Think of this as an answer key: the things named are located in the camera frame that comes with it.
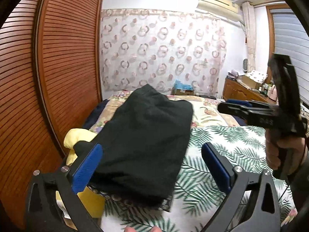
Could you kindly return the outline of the right forearm grey sleeve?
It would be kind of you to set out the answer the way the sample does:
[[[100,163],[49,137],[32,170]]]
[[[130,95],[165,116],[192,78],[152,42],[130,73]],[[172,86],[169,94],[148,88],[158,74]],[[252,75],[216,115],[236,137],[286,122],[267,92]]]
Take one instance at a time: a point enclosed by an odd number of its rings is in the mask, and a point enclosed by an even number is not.
[[[308,153],[298,169],[288,176],[288,183],[292,191],[294,205],[299,212],[308,198]]]

